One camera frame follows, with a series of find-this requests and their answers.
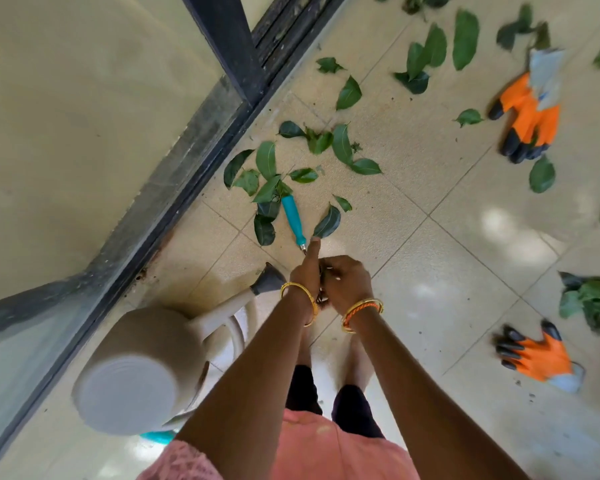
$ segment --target yellow bangle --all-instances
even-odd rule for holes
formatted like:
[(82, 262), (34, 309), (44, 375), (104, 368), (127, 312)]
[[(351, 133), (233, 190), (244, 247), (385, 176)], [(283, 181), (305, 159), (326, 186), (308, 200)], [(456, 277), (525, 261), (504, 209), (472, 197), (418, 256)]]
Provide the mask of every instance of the yellow bangle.
[(313, 299), (313, 296), (311, 295), (311, 291), (307, 290), (307, 288), (305, 288), (304, 286), (302, 286), (300, 283), (294, 283), (292, 281), (289, 281), (289, 282), (283, 284), (282, 288), (280, 288), (280, 298), (283, 297), (283, 294), (284, 294), (285, 290), (287, 288), (289, 288), (289, 286), (297, 286), (301, 290), (304, 290), (304, 292), (306, 293), (306, 295), (311, 300), (311, 306), (313, 307), (313, 317), (311, 318), (311, 322), (305, 324), (304, 326), (307, 327), (307, 326), (313, 325), (313, 322), (315, 322), (315, 318), (318, 316), (318, 313), (320, 312), (320, 308), (318, 308), (318, 304)]
[(360, 300), (355, 305), (350, 307), (350, 309), (347, 310), (347, 313), (345, 313), (344, 316), (342, 317), (342, 330), (347, 333), (355, 333), (351, 329), (351, 327), (349, 327), (349, 322), (351, 321), (351, 318), (353, 317), (353, 315), (355, 315), (360, 310), (362, 310), (363, 308), (366, 308), (368, 306), (375, 307), (378, 310), (378, 313), (384, 312), (384, 305), (383, 305), (382, 301), (380, 301), (379, 299), (367, 298), (367, 299)]

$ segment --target teal object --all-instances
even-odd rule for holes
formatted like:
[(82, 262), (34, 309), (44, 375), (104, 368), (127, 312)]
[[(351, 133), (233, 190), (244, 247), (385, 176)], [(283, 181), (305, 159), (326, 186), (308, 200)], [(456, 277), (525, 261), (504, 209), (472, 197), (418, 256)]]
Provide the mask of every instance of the teal object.
[(145, 440), (152, 441), (154, 443), (160, 443), (161, 445), (168, 445), (171, 440), (176, 437), (175, 431), (149, 431), (149, 433), (143, 433), (140, 435)]
[(289, 227), (296, 235), (296, 244), (300, 246), (303, 251), (306, 250), (306, 239), (302, 234), (302, 222), (300, 221), (300, 214), (298, 214), (298, 208), (296, 207), (296, 201), (293, 195), (287, 195), (282, 197), (282, 207), (285, 208), (285, 214), (289, 222)]

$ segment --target tool handle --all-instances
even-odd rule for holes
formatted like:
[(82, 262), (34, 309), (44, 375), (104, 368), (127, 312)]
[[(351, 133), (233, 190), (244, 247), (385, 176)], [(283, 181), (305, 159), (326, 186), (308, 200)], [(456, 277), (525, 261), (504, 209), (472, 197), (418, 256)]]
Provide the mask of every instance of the tool handle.
[(302, 234), (302, 222), (300, 222), (300, 214), (298, 214), (294, 196), (287, 195), (282, 197), (282, 207), (285, 208), (289, 227), (291, 227), (291, 230), (296, 235), (296, 244), (300, 246), (301, 249), (304, 249), (306, 247), (306, 239)]

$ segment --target black pants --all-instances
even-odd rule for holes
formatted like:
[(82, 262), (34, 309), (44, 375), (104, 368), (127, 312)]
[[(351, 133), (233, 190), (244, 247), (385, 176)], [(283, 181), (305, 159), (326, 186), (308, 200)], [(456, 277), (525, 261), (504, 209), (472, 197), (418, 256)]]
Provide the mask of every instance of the black pants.
[[(309, 411), (322, 415), (318, 405), (318, 391), (313, 383), (311, 368), (296, 365), (287, 395), (287, 409), (291, 411)], [(358, 386), (346, 385), (338, 392), (333, 402), (331, 419), (343, 431), (367, 438), (384, 438), (371, 414), (371, 407)]]

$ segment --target person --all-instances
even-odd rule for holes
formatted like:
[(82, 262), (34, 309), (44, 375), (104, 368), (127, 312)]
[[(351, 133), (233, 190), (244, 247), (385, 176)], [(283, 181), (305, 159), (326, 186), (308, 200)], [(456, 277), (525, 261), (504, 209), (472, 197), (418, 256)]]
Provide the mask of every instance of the person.
[[(294, 284), (138, 479), (528, 480), (396, 338), (362, 263), (319, 259), (319, 250), (320, 240), (312, 239), (291, 273)], [(321, 287), (355, 333), (333, 421), (317, 403), (303, 340)], [(363, 394), (373, 369), (408, 452), (384, 439), (373, 420)]]

